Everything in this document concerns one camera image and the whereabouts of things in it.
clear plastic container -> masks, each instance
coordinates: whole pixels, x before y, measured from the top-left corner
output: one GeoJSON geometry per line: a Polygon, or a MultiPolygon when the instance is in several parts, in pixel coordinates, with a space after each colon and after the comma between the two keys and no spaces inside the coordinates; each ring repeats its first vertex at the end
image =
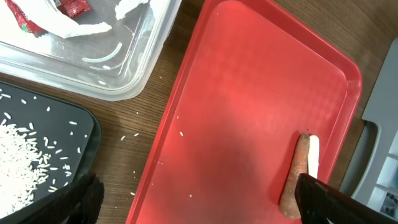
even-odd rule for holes
{"type": "Polygon", "coordinates": [[[92,9],[74,20],[106,22],[102,34],[63,39],[23,32],[0,0],[0,72],[102,100],[125,100],[145,87],[181,0],[150,0],[116,20],[120,0],[88,0],[92,9]]]}

wooden surface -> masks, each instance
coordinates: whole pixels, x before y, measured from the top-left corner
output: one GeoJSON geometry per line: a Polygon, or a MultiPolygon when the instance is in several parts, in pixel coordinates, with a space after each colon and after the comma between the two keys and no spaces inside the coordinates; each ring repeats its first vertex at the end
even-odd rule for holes
{"type": "MultiPolygon", "coordinates": [[[[144,91],[136,98],[105,102],[27,82],[0,79],[68,100],[99,119],[103,140],[93,166],[105,184],[98,223],[124,223],[164,108],[204,0],[183,0],[175,24],[144,91]]],[[[361,121],[391,42],[398,36],[398,1],[277,0],[286,10],[351,57],[363,75],[363,95],[329,184],[338,188],[364,128],[361,121]]]]}

red packet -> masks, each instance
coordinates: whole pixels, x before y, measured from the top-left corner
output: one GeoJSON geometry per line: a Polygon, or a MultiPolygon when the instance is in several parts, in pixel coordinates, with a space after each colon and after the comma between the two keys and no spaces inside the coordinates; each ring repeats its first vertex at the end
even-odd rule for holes
{"type": "MultiPolygon", "coordinates": [[[[22,12],[22,10],[18,7],[17,4],[13,3],[12,0],[5,0],[8,8],[14,14],[19,27],[28,33],[37,33],[43,31],[38,25],[36,25],[33,21],[29,20],[29,18],[22,12]]],[[[77,15],[84,13],[91,9],[91,6],[87,3],[86,0],[53,0],[57,8],[69,18],[74,18],[77,15]]]]}

red plastic surface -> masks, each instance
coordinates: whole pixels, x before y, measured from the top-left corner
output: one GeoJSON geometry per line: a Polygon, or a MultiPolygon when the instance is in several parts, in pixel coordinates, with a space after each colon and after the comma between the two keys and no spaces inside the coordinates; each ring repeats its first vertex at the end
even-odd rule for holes
{"type": "Polygon", "coordinates": [[[358,67],[273,2],[203,6],[127,223],[300,223],[278,203],[300,133],[330,177],[358,67]]]}

black tray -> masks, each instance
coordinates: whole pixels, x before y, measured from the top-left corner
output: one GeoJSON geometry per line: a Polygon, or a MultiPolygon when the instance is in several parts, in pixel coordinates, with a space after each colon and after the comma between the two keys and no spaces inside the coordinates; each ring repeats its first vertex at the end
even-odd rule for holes
{"type": "Polygon", "coordinates": [[[15,123],[18,128],[29,128],[29,123],[32,122],[37,134],[26,138],[37,138],[36,147],[43,150],[43,153],[51,153],[52,157],[49,160],[51,167],[58,167],[58,170],[46,168],[50,177],[45,183],[37,186],[38,189],[34,191],[35,202],[51,194],[48,189],[52,185],[53,178],[56,178],[55,185],[60,189],[66,181],[70,183],[90,171],[101,141],[100,124],[90,111],[67,101],[2,81],[0,89],[2,89],[0,94],[11,95],[11,98],[3,97],[0,100],[0,123],[6,118],[4,112],[12,116],[6,124],[15,123]],[[69,124],[69,121],[75,121],[78,125],[69,124]],[[53,142],[57,141],[55,149],[47,149],[44,146],[44,136],[49,138],[49,146],[54,146],[53,142]],[[78,147],[81,148],[81,154],[77,152],[78,147]],[[65,175],[66,170],[62,169],[64,164],[71,166],[72,175],[69,177],[65,175]]]}

